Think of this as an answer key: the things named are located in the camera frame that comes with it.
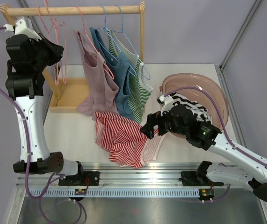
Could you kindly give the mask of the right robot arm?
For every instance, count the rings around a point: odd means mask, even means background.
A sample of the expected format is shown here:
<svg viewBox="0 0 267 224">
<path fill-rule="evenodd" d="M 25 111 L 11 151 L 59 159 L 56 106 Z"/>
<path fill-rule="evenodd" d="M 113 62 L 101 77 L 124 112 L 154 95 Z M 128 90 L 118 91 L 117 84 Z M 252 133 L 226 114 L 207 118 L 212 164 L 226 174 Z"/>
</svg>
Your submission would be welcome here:
<svg viewBox="0 0 267 224">
<path fill-rule="evenodd" d="M 224 130 L 209 122 L 196 120 L 192 111 L 184 105 L 176 105 L 168 112 L 149 114 L 140 132 L 152 139 L 155 126 L 160 136 L 166 133 L 185 136 L 193 147 L 220 155 L 234 164 L 230 167 L 201 162 L 195 172 L 199 184 L 221 182 L 235 185 L 267 202 L 267 159 L 232 141 Z"/>
</svg>

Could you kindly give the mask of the mauve tank top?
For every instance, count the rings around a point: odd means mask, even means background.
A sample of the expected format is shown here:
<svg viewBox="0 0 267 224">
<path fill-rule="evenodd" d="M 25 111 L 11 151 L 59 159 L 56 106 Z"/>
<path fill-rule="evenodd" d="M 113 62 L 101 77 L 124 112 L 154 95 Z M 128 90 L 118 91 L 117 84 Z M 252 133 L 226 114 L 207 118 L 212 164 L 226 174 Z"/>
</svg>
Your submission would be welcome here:
<svg viewBox="0 0 267 224">
<path fill-rule="evenodd" d="M 81 33 L 75 32 L 81 51 L 82 66 L 89 86 L 87 98 L 77 107 L 77 111 L 95 120 L 96 112 L 117 114 L 115 96 L 119 87 L 111 78 L 105 59 L 90 41 Z"/>
</svg>

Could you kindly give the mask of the black white striped tank top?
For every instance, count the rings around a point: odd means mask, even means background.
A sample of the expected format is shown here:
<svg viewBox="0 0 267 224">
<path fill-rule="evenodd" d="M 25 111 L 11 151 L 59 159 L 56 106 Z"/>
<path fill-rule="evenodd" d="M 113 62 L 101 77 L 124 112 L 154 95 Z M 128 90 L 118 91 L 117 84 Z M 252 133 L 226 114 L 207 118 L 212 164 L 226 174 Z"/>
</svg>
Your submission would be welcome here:
<svg viewBox="0 0 267 224">
<path fill-rule="evenodd" d="M 191 101 L 187 97 L 175 92 L 170 95 L 173 99 L 173 106 L 182 104 L 187 109 L 191 110 L 194 117 L 197 121 L 208 122 L 212 124 L 212 117 L 208 113 L 208 109 L 206 109 L 203 105 L 199 104 L 197 101 Z"/>
</svg>

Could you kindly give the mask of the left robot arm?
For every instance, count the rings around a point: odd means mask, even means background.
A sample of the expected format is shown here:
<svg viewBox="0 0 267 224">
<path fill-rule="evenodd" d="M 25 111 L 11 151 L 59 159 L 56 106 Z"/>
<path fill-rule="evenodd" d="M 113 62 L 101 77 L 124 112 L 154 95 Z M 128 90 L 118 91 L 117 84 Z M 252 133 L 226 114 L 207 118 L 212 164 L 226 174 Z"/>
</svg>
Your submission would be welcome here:
<svg viewBox="0 0 267 224">
<path fill-rule="evenodd" d="M 13 101 L 19 120 L 21 138 L 20 160 L 13 165 L 14 172 L 42 175 L 57 173 L 62 184 L 79 186 L 85 180 L 78 161 L 64 159 L 62 152 L 51 153 L 43 127 L 43 71 L 60 61 L 64 48 L 40 35 L 39 40 L 25 34 L 6 40 L 10 56 L 7 62 L 6 88 Z"/>
</svg>

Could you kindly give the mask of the blue tank top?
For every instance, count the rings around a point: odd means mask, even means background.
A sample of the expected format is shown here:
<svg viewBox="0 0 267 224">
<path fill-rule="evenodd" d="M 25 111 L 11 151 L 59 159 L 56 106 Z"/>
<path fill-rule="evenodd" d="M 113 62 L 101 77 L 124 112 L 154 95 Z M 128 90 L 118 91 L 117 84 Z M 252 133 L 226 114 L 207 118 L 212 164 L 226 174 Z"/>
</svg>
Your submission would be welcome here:
<svg viewBox="0 0 267 224">
<path fill-rule="evenodd" d="M 98 30 L 90 27 L 91 36 L 95 48 L 104 58 L 106 64 L 114 75 L 114 82 L 119 87 L 119 90 L 115 96 L 115 104 L 117 111 L 120 115 L 134 120 L 131 108 L 129 106 L 129 77 L 130 77 L 130 63 L 126 56 L 120 53 L 118 56 L 113 56 L 109 50 L 105 47 L 103 39 Z"/>
</svg>

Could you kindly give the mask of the red white striped tank top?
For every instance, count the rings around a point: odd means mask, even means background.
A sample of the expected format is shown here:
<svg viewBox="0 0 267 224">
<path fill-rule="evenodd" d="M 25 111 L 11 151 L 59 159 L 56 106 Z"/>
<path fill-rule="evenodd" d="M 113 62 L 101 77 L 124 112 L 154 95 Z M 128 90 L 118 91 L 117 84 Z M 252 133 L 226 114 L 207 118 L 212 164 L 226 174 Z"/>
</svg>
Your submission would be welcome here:
<svg viewBox="0 0 267 224">
<path fill-rule="evenodd" d="M 141 125 L 112 112 L 95 112 L 95 142 L 109 153 L 109 160 L 120 167 L 135 169 L 156 160 L 165 136 L 154 130 L 149 139 L 140 132 Z"/>
</svg>

